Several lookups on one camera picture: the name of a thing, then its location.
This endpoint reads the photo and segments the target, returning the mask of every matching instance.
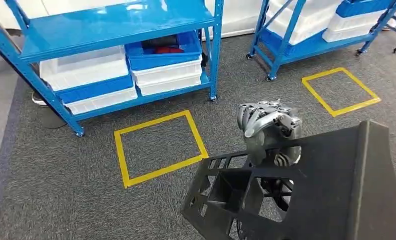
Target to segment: shelf leg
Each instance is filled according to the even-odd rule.
[[[202,28],[198,29],[198,39],[199,39],[199,42],[202,43]]]
[[[211,49],[211,63],[210,63],[210,99],[212,101],[217,99],[217,71],[218,71],[218,60],[220,57],[220,44],[221,44],[221,19],[223,18],[223,4],[224,0],[215,1],[214,17],[216,19],[214,26],[212,27],[213,38],[212,38],[212,49]]]
[[[292,32],[298,22],[299,15],[301,14],[302,7],[304,6],[306,0],[298,0],[296,3],[295,9],[293,10],[291,20],[289,21],[288,28],[286,29],[285,36],[282,39],[282,43],[280,44],[279,51],[277,55],[274,56],[273,66],[271,66],[270,73],[268,74],[268,78],[270,80],[275,80],[277,75],[277,70],[279,70],[280,65],[282,64],[283,55],[285,53],[286,47],[289,44],[289,40],[292,36]]]
[[[0,28],[0,55],[43,97],[46,103],[48,103],[48,106],[54,109],[56,114],[66,121],[77,135],[83,135],[83,128],[74,120],[71,113],[67,111],[53,91],[45,85],[32,66],[19,58],[18,50],[11,44],[11,41],[4,32]]]
[[[210,38],[210,31],[208,28],[205,28],[205,46],[207,48],[207,53],[208,53],[208,58],[211,61],[212,60],[212,54],[211,54],[211,38]]]
[[[359,50],[359,52],[365,53],[367,51],[370,44],[377,37],[379,32],[382,30],[382,28],[388,23],[389,19],[391,19],[391,17],[394,16],[395,12],[396,12],[396,2],[394,2],[389,7],[387,12],[383,15],[383,17],[381,17],[379,19],[379,21],[377,22],[377,26],[373,29],[373,31],[371,33],[373,35],[373,37],[363,45],[363,47]]]
[[[264,25],[265,13],[267,12],[267,8],[268,8],[268,1],[269,0],[263,0],[263,3],[261,5],[260,15],[258,17],[257,25],[255,26],[254,38],[252,40],[251,48],[249,49],[249,54],[247,55],[247,58],[249,59],[251,59],[251,57],[255,55],[254,46],[258,44],[258,38],[259,38],[258,32],[260,32],[261,27]]]

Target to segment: storage bin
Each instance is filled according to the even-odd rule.
[[[341,17],[338,14],[335,14],[335,16],[333,16],[332,20],[330,21],[328,28],[331,31],[340,31],[359,26],[374,26],[384,12],[385,10],[383,9],[372,13],[369,12],[349,17]]]
[[[334,31],[328,28],[322,35],[323,39],[330,43],[334,41],[354,38],[362,35],[366,35],[369,33],[370,29],[372,28],[372,24],[357,26],[352,28],[346,28],[343,30]]]
[[[299,51],[299,49],[305,49],[309,46],[313,47],[314,42],[320,41],[323,32],[324,30],[295,45],[289,43],[285,48],[284,55],[289,56],[294,54],[296,51]],[[272,53],[277,53],[280,45],[282,44],[283,38],[274,32],[264,29],[260,35],[260,40],[270,49]]]
[[[336,14],[343,18],[385,10],[392,0],[344,0],[336,9]]]
[[[275,15],[275,13],[284,5],[284,2],[286,1],[270,1],[270,6],[266,13],[266,21],[269,21]],[[326,29],[339,4],[340,0],[327,2],[313,0],[307,2],[301,11],[289,43],[291,45],[296,45]],[[294,8],[295,4],[289,5],[287,8],[285,8],[283,12],[267,27],[267,29],[283,38],[292,17]]]
[[[189,75],[201,75],[202,57],[193,61],[187,61],[167,66],[159,66],[145,70],[132,71],[136,84],[145,85],[166,80],[179,79]]]
[[[183,89],[201,84],[201,73],[185,75],[181,78],[166,79],[164,81],[154,81],[137,84],[142,96],[163,93],[178,89]]]
[[[57,91],[55,94],[74,115],[137,98],[131,74]]]
[[[132,76],[121,76],[55,92],[63,103],[68,104],[100,95],[134,87]]]
[[[196,31],[179,33],[176,37],[183,53],[153,54],[154,50],[143,48],[142,42],[126,44],[131,69],[139,71],[199,59],[202,48]]]
[[[123,46],[94,50],[40,62],[40,77],[54,91],[129,74]]]
[[[124,103],[136,98],[136,89],[131,87],[80,101],[65,103],[64,105],[70,109],[72,114],[77,115],[115,104]]]

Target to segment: ventilation hole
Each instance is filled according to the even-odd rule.
[[[243,155],[243,156],[233,156],[230,160],[230,164],[228,166],[229,169],[238,169],[238,168],[242,168],[245,163],[246,163],[246,158],[248,156],[247,155]]]
[[[193,206],[193,204],[195,204],[195,197],[193,197],[193,199],[190,201],[189,207],[191,208]]]
[[[207,176],[207,178],[204,179],[200,188],[200,193],[202,195],[208,196],[210,194],[212,186],[214,185],[214,180],[215,180],[215,176],[211,176],[211,175]]]
[[[226,159],[223,158],[223,159],[221,160],[220,165],[218,166],[218,168],[219,168],[219,169],[223,168],[225,164],[226,164]]]
[[[281,222],[289,208],[292,189],[292,182],[286,178],[255,178],[255,181],[253,180],[250,186],[250,191],[254,193],[249,194],[247,199],[245,199],[244,209],[275,222]],[[252,196],[261,194],[264,195],[264,198],[258,212],[252,208],[247,208],[246,202],[256,201],[256,199],[252,199]]]
[[[213,169],[213,168],[214,168],[214,165],[215,165],[215,160],[212,160],[211,163],[210,163],[209,169]]]
[[[203,206],[202,206],[202,208],[201,208],[201,216],[202,217],[205,217],[205,214],[207,213],[207,204],[204,204]]]

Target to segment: yellow floor tape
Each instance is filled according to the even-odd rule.
[[[367,93],[370,94],[370,96],[372,96],[373,99],[361,102],[361,103],[357,103],[339,110],[333,110],[321,97],[320,95],[310,86],[310,84],[308,83],[308,81],[312,80],[312,79],[317,79],[320,77],[324,77],[330,74],[334,74],[337,72],[344,72],[349,78],[351,78],[355,83],[357,83],[362,89],[364,89]],[[375,103],[380,102],[380,98],[374,93],[372,92],[372,90],[370,90],[368,87],[366,87],[358,78],[356,78],[354,75],[352,75],[352,73],[350,73],[347,69],[345,68],[335,68],[332,70],[328,70],[328,71],[323,71],[321,73],[317,73],[311,76],[306,76],[302,78],[302,84],[304,84],[304,86],[310,91],[311,94],[313,94],[313,96],[323,105],[323,107],[333,116],[336,117],[338,115],[344,114],[344,113],[348,113],[350,111],[354,111]]]
[[[121,134],[126,134],[129,132],[133,132],[142,128],[146,128],[152,125],[160,124],[162,122],[179,118],[179,117],[186,117],[186,120],[189,124],[190,129],[192,130],[193,137],[195,138],[196,144],[198,145],[199,151],[201,155],[189,158],[187,160],[175,163],[173,165],[170,165],[168,167],[161,168],[159,170],[147,173],[142,176],[138,176],[135,178],[130,179],[129,177],[129,172],[127,169],[127,162],[126,158],[124,156],[124,149],[123,149],[123,144],[121,142]],[[177,169],[189,166],[191,164],[194,164],[196,162],[201,161],[202,159],[205,159],[208,157],[207,150],[205,149],[204,142],[202,141],[201,136],[199,135],[198,129],[196,128],[195,122],[193,121],[192,115],[190,114],[189,110],[181,111],[178,113],[174,113],[168,116],[164,116],[155,120],[147,121],[135,126],[127,127],[125,129],[117,130],[114,132],[114,137],[115,137],[115,145],[117,147],[117,155],[118,155],[118,160],[120,162],[120,169],[121,169],[121,177],[123,179],[123,184],[124,188],[133,186],[135,184],[142,183],[144,181],[147,181],[149,179],[156,178],[158,176],[161,176],[163,174],[175,171]]]

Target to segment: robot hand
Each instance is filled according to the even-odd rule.
[[[239,128],[244,130],[246,138],[251,138],[271,126],[280,127],[287,137],[295,128],[301,126],[301,119],[295,117],[295,111],[290,107],[282,107],[279,99],[242,104],[238,110],[237,122]]]
[[[254,165],[259,165],[266,158],[266,145],[301,135],[301,119],[295,116],[295,110],[282,106],[279,99],[240,105],[237,123],[244,131],[246,147]],[[295,162],[300,155],[298,148],[283,149],[279,158],[288,162],[285,165]]]

